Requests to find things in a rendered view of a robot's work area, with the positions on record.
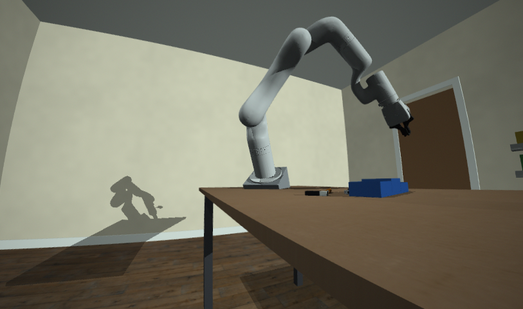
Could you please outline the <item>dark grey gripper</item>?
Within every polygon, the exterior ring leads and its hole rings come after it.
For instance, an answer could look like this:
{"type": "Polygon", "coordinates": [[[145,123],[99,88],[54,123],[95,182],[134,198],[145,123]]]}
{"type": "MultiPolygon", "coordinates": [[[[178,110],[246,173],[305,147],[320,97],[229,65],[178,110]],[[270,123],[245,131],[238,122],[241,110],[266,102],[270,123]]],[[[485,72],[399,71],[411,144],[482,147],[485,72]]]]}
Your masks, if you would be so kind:
{"type": "Polygon", "coordinates": [[[414,117],[401,100],[397,100],[383,107],[381,111],[390,129],[396,128],[401,131],[402,135],[410,135],[411,130],[408,125],[414,117]],[[404,127],[402,127],[400,123],[403,123],[404,127]]]}

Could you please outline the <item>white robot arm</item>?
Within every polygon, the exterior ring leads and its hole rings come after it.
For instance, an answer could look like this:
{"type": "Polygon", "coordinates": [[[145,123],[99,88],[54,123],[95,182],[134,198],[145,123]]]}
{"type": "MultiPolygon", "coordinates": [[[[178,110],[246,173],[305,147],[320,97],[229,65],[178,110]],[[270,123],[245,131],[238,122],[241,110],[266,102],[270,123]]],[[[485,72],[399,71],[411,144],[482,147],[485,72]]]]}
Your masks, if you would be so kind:
{"type": "Polygon", "coordinates": [[[374,100],[381,107],[399,98],[383,71],[371,75],[362,88],[360,77],[371,65],[372,59],[349,31],[336,17],[325,17],[307,29],[294,29],[285,40],[273,64],[239,110],[239,120],[246,126],[246,137],[254,172],[250,175],[253,183],[269,183],[278,179],[282,171],[274,166],[266,112],[287,81],[301,58],[319,46],[329,42],[353,70],[351,89],[362,104],[374,100]]]}

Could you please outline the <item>blue open-top bin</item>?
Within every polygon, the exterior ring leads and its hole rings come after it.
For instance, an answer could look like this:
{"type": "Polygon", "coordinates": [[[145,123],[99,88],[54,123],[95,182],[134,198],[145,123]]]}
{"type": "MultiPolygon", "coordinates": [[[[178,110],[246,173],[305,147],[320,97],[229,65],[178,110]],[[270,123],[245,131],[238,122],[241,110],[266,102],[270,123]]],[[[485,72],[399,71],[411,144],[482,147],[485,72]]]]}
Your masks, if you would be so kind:
{"type": "Polygon", "coordinates": [[[400,178],[362,179],[349,182],[349,196],[383,198],[408,192],[408,182],[400,178]]]}

